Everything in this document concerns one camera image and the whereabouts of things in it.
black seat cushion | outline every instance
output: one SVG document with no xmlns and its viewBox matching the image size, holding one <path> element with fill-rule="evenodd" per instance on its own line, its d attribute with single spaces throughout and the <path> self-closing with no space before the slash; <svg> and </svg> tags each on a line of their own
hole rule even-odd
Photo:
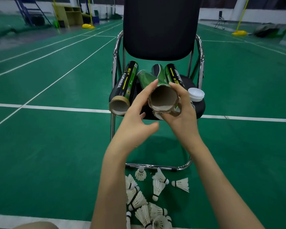
<svg viewBox="0 0 286 229">
<path fill-rule="evenodd" d="M 201 0 L 125 0 L 123 45 L 133 57 L 173 61 L 194 48 Z"/>
<path fill-rule="evenodd" d="M 192 82 L 192 80 L 184 75 L 181 75 L 183 84 L 185 85 L 185 88 L 188 90 L 189 88 L 196 88 L 196 85 Z M 114 97 L 114 95 L 116 94 L 116 89 L 118 87 L 120 79 L 116 82 L 116 85 L 114 86 L 110 96 L 109 96 L 109 102 L 112 100 L 112 98 Z M 139 82 L 139 80 L 137 79 L 136 84 L 135 84 L 135 88 L 134 88 L 134 93 L 133 93 L 133 98 L 132 100 L 130 100 L 130 104 L 132 104 L 133 100 L 136 98 L 136 96 L 142 91 L 141 88 L 141 84 Z M 196 109 L 196 115 L 197 115 L 197 119 L 199 119 L 203 113 L 204 110 L 206 109 L 206 104 L 204 102 L 204 100 L 200 101 L 200 102 L 193 102 L 193 104 L 195 105 L 195 109 Z M 141 113 L 145 112 L 146 116 L 144 119 L 146 120 L 155 120 L 158 121 L 159 119 L 156 118 L 153 115 L 153 111 L 152 109 L 149 107 L 149 105 L 145 105 L 142 108 Z"/>
</svg>

person's right hand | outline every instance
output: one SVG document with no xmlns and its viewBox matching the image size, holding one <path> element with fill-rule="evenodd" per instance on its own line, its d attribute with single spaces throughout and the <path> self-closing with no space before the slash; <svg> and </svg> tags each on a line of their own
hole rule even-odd
<svg viewBox="0 0 286 229">
<path fill-rule="evenodd" d="M 197 127 L 196 112 L 191 105 L 188 91 L 180 84 L 170 82 L 170 86 L 175 89 L 180 96 L 178 106 L 181 110 L 181 114 L 177 117 L 173 117 L 169 113 L 164 113 L 161 116 L 172 128 L 172 131 L 182 146 L 189 151 L 195 140 L 201 140 Z"/>
</svg>

forearm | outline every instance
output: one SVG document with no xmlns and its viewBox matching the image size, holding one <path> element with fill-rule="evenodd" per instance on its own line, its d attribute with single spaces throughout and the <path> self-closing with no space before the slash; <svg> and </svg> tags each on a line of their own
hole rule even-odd
<svg viewBox="0 0 286 229">
<path fill-rule="evenodd" d="M 220 228 L 264 228 L 225 177 L 202 140 L 196 140 L 191 148 L 191 157 Z"/>
<path fill-rule="evenodd" d="M 125 162 L 127 156 L 108 147 L 90 228 L 126 228 Z"/>
</svg>

chair seat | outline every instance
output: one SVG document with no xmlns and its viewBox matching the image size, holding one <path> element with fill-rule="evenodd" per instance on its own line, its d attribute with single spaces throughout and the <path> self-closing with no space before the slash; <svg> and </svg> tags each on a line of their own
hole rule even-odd
<svg viewBox="0 0 286 229">
<path fill-rule="evenodd" d="M 185 85 L 187 90 L 189 88 L 196 88 L 196 85 L 193 83 L 193 81 L 190 78 L 188 78 L 188 77 L 186 77 L 184 75 L 181 75 L 181 78 L 182 78 L 183 84 Z M 113 88 L 113 90 L 112 90 L 112 92 L 111 92 L 111 94 L 109 96 L 109 102 L 115 96 L 116 89 L 118 87 L 119 82 L 120 82 L 120 79 L 116 82 L 116 85 L 114 86 L 114 88 Z M 133 98 L 132 98 L 132 100 L 130 100 L 130 104 L 132 104 L 133 100 L 136 98 L 136 96 L 141 91 L 142 91 L 141 84 L 139 82 L 139 79 L 137 79 L 136 80 L 136 84 L 135 84 L 135 88 L 134 88 Z M 206 104 L 204 102 L 204 99 L 202 101 L 200 101 L 200 102 L 193 102 L 193 104 L 195 105 L 197 119 L 199 119 L 203 115 L 204 110 L 206 109 Z M 155 121 L 159 120 L 158 118 L 156 118 L 153 115 L 153 110 L 149 107 L 148 104 L 143 106 L 141 113 L 143 113 L 143 112 L 146 113 L 146 116 L 145 116 L 144 119 L 146 119 L 146 120 L 155 120 Z"/>
</svg>

pile of shuttlecocks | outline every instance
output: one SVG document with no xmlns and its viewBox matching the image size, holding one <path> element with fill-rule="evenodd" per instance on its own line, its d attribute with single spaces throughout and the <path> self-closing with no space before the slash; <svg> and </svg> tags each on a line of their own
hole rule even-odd
<svg viewBox="0 0 286 229">
<path fill-rule="evenodd" d="M 138 181 L 143 181 L 146 179 L 147 175 L 144 167 L 140 166 L 134 176 Z M 136 211 L 135 216 L 142 223 L 145 229 L 172 229 L 172 219 L 167 215 L 167 210 L 151 202 L 148 203 L 142 191 L 140 191 L 137 182 L 130 174 L 125 176 L 125 182 L 127 193 L 126 206 L 129 210 L 126 213 L 127 229 L 131 229 L 130 218 L 131 211 L 133 210 Z M 158 168 L 157 172 L 153 176 L 153 201 L 157 201 L 159 199 L 160 193 L 168 183 L 169 180 L 161 172 L 161 169 Z M 188 178 L 172 181 L 171 184 L 174 187 L 178 187 L 186 192 L 189 192 Z"/>
</svg>

